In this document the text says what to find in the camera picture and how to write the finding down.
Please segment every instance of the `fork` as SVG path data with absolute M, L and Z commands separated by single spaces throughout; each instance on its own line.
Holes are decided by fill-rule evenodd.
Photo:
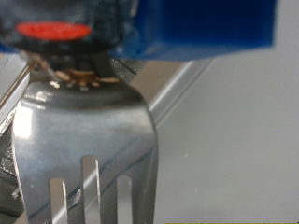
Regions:
M 153 223 L 157 136 L 129 85 L 31 84 L 18 104 L 12 146 L 29 224 L 119 223 L 123 175 L 131 180 L 133 224 Z

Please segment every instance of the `gray surface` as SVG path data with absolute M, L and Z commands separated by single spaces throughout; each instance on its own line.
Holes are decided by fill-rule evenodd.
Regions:
M 274 49 L 215 59 L 158 130 L 155 223 L 299 221 L 299 1 Z
M 0 132 L 1 124 L 20 99 L 29 78 L 20 80 L 26 62 L 16 54 L 5 54 L 0 60 Z M 11 93 L 17 82 L 22 82 L 17 90 Z
M 12 224 L 17 219 L 15 217 L 7 216 L 5 214 L 0 214 L 0 223 L 1 224 Z

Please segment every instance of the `fork tine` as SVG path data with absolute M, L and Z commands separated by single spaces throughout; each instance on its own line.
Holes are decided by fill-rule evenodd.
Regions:
M 157 148 L 131 170 L 133 224 L 152 224 L 157 182 Z
M 100 214 L 102 224 L 117 224 L 117 181 L 116 178 L 104 189 L 102 189 L 101 179 L 101 202 Z

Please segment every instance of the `shiny metal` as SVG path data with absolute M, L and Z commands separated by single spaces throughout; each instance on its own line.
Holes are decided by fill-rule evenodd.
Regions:
M 146 103 L 128 85 L 105 84 L 81 91 L 64 83 L 34 83 L 19 102 L 12 139 L 29 224 L 54 219 L 61 223 L 50 211 L 49 181 L 56 177 L 65 184 L 69 224 L 91 223 L 85 220 L 88 216 L 84 218 L 88 198 L 84 190 L 97 182 L 99 187 L 89 194 L 100 195 L 101 223 L 118 223 L 121 175 L 131 178 L 133 223 L 153 222 L 156 132 Z M 86 156 L 96 158 L 99 181 L 93 181 L 97 175 L 83 181 L 80 164 Z
M 14 107 L 29 83 L 27 63 L 17 54 L 5 54 L 0 60 L 0 134 L 11 123 Z

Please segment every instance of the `blue object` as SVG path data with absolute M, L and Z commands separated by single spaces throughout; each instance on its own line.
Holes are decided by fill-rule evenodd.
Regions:
M 114 57 L 188 61 L 273 44 L 276 0 L 139 0 Z
M 4 53 L 12 53 L 15 52 L 15 49 L 9 48 L 3 44 L 0 43 L 0 52 L 4 52 Z

